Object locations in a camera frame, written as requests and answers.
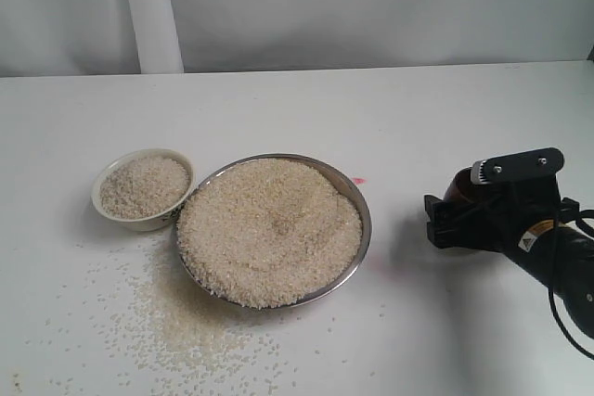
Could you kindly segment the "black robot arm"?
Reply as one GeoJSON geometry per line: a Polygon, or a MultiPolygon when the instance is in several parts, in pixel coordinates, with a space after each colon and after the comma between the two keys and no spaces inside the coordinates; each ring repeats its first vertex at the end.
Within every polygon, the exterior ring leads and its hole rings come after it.
{"type": "Polygon", "coordinates": [[[593,239],[569,222],[579,205],[554,177],[473,185],[465,172],[446,195],[427,195],[427,237],[438,249],[504,255],[558,296],[575,325],[593,335],[593,239]]]}

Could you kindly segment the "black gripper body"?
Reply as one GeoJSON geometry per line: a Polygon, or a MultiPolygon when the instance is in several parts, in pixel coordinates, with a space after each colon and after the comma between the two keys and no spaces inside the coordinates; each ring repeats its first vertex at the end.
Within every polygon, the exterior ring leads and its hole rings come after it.
{"type": "Polygon", "coordinates": [[[577,201],[561,197],[554,177],[478,186],[482,198],[474,203],[424,197],[427,237],[438,249],[528,253],[544,233],[580,211],[577,201]]]}

